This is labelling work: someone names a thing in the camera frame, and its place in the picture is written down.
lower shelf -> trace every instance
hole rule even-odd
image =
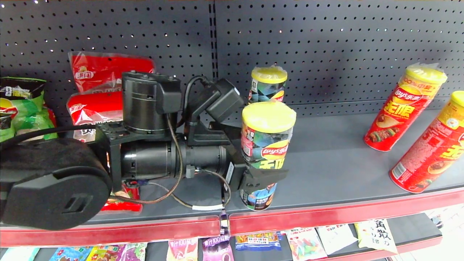
[[[410,252],[422,248],[438,245],[441,242],[440,230],[425,214],[415,214],[388,219],[388,224],[400,253]],[[353,234],[356,235],[354,225],[350,225]],[[232,249],[235,249],[235,239],[231,240]],[[291,261],[291,251],[286,239],[281,241],[282,251],[233,251],[237,261]],[[203,260],[201,247],[199,258]],[[56,248],[43,248],[37,254],[35,261],[49,261]],[[166,259],[168,251],[167,242],[155,242],[148,244],[146,261],[162,261]],[[373,250],[370,248],[358,248],[355,242],[340,251],[337,251],[324,260],[331,261],[373,261],[394,255],[393,253]]]

pegboard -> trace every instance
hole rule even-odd
[[[43,78],[57,117],[76,92],[68,51],[150,57],[184,84],[212,77],[210,10],[196,1],[0,1],[2,76]]]
[[[150,57],[184,84],[224,77],[244,97],[253,67],[280,65],[289,72],[284,101],[310,117],[378,111],[415,62],[439,62],[449,76],[443,101],[430,108],[464,89],[464,5],[456,0],[0,3],[1,75],[46,79],[46,102],[63,124],[76,92],[68,51]]]
[[[464,89],[459,1],[217,1],[218,69],[248,93],[255,66],[289,72],[289,105],[386,99],[406,66],[439,62]]]

juice candy package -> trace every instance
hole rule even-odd
[[[122,184],[122,190],[118,192],[111,192],[112,195],[123,196],[126,198],[140,199],[139,188],[128,188],[125,184]],[[143,205],[136,204],[132,202],[124,202],[116,199],[109,199],[102,210],[98,213],[100,214],[120,214],[120,213],[129,213],[129,214],[140,214],[142,212]]]
[[[101,52],[69,52],[68,56],[79,93],[120,91],[123,72],[155,72],[154,62],[146,57]]]
[[[286,230],[293,261],[305,261],[327,257],[314,228]]]
[[[147,243],[127,244],[122,252],[121,261],[145,261]]]
[[[122,120],[121,91],[71,95],[66,106],[73,125]],[[82,142],[94,141],[95,129],[76,130],[73,137]]]
[[[238,251],[266,251],[281,250],[279,237],[276,232],[264,232],[252,235],[235,236],[235,249]]]
[[[198,239],[179,239],[168,241],[166,261],[198,261]]]
[[[317,227],[316,230],[326,254],[332,254],[358,240],[347,224]]]
[[[1,261],[34,261],[40,248],[8,248]]]
[[[386,219],[355,223],[359,248],[386,250],[398,254],[392,232]]]
[[[58,248],[50,261],[84,261],[92,247]]]
[[[0,78],[0,112],[26,117],[42,110],[45,80],[33,78]]]
[[[202,245],[203,261],[234,261],[229,235],[206,238]]]
[[[86,261],[120,261],[124,245],[95,246]]]

store shelf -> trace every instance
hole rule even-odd
[[[158,183],[172,187],[175,180]],[[201,205],[221,204],[219,180],[212,176],[184,179],[176,195],[186,202]],[[142,199],[156,199],[165,191],[154,186],[142,187]],[[2,224],[1,247],[14,246],[88,246],[119,242],[149,242],[168,239],[209,237],[219,234],[220,211],[196,211],[168,198],[155,205],[145,205],[139,215],[97,215],[86,224],[62,231],[43,231],[8,227]]]
[[[389,169],[436,117],[425,111],[390,152],[363,142],[375,114],[299,115],[271,207],[248,210],[238,194],[227,206],[233,235],[395,217],[464,202],[464,158],[422,194],[395,185]]]
[[[425,214],[416,214],[404,217],[391,218],[388,220],[392,235],[395,239],[398,251],[400,253],[410,252],[417,249],[422,249],[441,242],[442,235],[440,230],[432,223]],[[350,225],[353,234],[356,235],[354,225]],[[235,240],[231,242],[234,259],[237,261],[291,261],[290,246],[286,238],[281,240],[282,250],[272,251],[235,251]],[[41,249],[34,261],[48,261],[55,252],[55,248]],[[166,258],[168,251],[167,242],[150,243],[147,247],[146,261],[159,261]],[[334,261],[373,261],[393,253],[383,250],[373,250],[370,248],[358,248],[358,243],[355,242],[340,251],[329,255],[328,259]],[[199,258],[203,260],[201,246],[199,246]]]

green chip bag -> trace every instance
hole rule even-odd
[[[0,112],[27,117],[42,110],[45,80],[33,78],[0,78]]]
[[[54,128],[55,125],[53,124],[52,120],[50,119],[50,115],[48,109],[44,107],[41,111],[34,113],[32,115],[26,117],[18,117],[16,116],[12,120],[12,124],[14,129],[16,130],[16,135],[21,135],[24,133],[28,133],[31,131],[37,131],[42,129],[49,129]],[[54,139],[57,138],[58,135],[56,133],[46,134],[43,136],[35,137],[33,139]]]
[[[0,142],[12,138],[14,129],[11,123],[11,114],[0,112]]]

